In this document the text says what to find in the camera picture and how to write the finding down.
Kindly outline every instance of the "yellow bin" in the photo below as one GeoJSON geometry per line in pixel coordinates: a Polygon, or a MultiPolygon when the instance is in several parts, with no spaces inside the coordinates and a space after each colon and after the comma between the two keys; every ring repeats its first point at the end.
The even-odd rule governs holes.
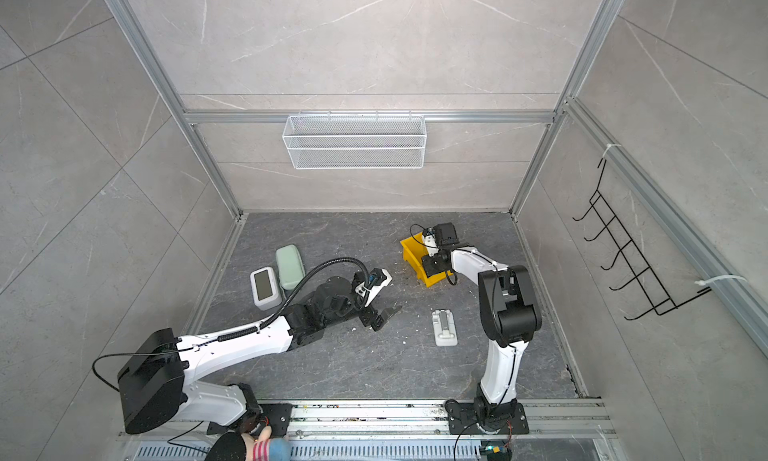
{"type": "Polygon", "coordinates": [[[446,279],[446,273],[438,273],[427,277],[427,274],[424,272],[424,267],[422,266],[422,257],[427,255],[427,247],[421,244],[424,242],[421,233],[414,236],[416,236],[416,239],[407,237],[400,241],[400,244],[402,245],[402,259],[408,261],[408,264],[411,265],[413,271],[416,271],[417,278],[424,281],[424,284],[426,284],[427,287],[446,279]]]}

